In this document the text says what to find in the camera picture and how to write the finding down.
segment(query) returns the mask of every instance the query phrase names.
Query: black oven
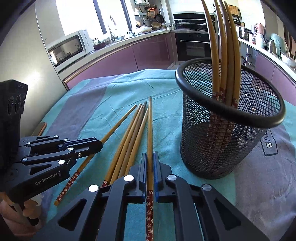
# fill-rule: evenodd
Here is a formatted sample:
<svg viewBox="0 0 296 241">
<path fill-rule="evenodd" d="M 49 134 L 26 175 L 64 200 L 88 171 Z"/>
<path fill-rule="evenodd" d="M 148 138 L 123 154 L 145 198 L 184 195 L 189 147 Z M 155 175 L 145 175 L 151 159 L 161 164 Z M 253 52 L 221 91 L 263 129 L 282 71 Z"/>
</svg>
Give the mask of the black oven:
<svg viewBox="0 0 296 241">
<path fill-rule="evenodd" d="M 178 61 L 193 58 L 210 58 L 211 48 L 208 33 L 177 33 Z"/>
</svg>

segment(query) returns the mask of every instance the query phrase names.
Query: black mesh cup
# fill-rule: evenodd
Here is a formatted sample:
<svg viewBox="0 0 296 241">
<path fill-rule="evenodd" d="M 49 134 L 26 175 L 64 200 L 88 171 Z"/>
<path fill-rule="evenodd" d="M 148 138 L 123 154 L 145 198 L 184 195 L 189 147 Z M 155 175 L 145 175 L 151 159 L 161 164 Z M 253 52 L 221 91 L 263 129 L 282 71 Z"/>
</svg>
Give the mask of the black mesh cup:
<svg viewBox="0 0 296 241">
<path fill-rule="evenodd" d="M 286 112 L 276 88 L 243 65 L 237 109 L 212 98 L 212 76 L 211 58 L 189 60 L 176 70 L 183 91 L 181 157 L 206 179 L 228 175 Z"/>
</svg>

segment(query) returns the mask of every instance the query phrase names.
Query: purple stripe on tablecloth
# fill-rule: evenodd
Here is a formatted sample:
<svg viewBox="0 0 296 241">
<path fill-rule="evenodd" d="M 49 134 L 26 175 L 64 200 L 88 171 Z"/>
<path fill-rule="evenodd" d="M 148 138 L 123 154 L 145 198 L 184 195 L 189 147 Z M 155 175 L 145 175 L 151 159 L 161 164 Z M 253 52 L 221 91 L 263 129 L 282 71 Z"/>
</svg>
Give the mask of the purple stripe on tablecloth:
<svg viewBox="0 0 296 241">
<path fill-rule="evenodd" d="M 76 139 L 103 99 L 107 86 L 118 76 L 92 79 L 81 90 L 69 97 L 46 135 Z"/>
</svg>

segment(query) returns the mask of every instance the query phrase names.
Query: cabinet door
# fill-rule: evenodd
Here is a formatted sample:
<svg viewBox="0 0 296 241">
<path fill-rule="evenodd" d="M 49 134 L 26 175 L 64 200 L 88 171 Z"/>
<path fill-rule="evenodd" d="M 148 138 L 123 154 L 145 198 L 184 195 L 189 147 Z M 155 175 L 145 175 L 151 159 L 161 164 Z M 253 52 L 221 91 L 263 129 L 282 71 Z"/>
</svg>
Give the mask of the cabinet door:
<svg viewBox="0 0 296 241">
<path fill-rule="evenodd" d="M 133 44 L 132 49 L 138 70 L 167 69 L 171 65 L 166 34 Z"/>
<path fill-rule="evenodd" d="M 70 80 L 67 85 L 71 89 L 82 80 L 118 74 L 129 74 L 136 71 L 138 71 L 138 68 L 133 50 L 131 47 L 127 47 L 90 66 Z"/>
<path fill-rule="evenodd" d="M 255 71 L 265 77 L 268 81 L 272 80 L 275 64 L 258 53 Z"/>
<path fill-rule="evenodd" d="M 296 83 L 277 67 L 274 69 L 271 83 L 277 88 L 284 100 L 296 106 Z"/>
</svg>

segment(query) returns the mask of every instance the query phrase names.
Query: white microwave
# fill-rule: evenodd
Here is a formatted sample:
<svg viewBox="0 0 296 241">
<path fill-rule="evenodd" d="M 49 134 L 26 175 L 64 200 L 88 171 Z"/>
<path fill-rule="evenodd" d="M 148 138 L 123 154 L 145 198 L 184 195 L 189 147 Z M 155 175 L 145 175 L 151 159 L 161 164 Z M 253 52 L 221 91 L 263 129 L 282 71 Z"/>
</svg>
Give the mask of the white microwave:
<svg viewBox="0 0 296 241">
<path fill-rule="evenodd" d="M 94 42 L 87 30 L 79 30 L 46 45 L 49 57 L 57 72 L 94 51 Z"/>
</svg>

